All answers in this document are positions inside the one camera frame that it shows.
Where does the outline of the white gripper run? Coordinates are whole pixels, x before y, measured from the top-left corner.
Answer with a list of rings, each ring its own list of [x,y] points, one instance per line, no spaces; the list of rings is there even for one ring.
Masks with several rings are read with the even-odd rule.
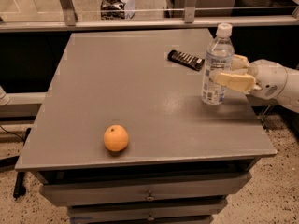
[[[231,69],[249,68],[249,74],[219,73],[214,82],[233,91],[249,93],[255,97],[270,100],[278,97],[287,82],[286,68],[279,63],[264,59],[249,64],[243,55],[234,55]]]

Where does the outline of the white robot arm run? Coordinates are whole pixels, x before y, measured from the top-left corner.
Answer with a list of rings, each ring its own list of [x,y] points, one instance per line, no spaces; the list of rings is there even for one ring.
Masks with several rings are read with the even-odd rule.
[[[211,80],[230,90],[248,92],[264,99],[276,100],[281,106],[299,112],[299,71],[265,59],[252,63],[235,55],[228,70],[212,71]]]

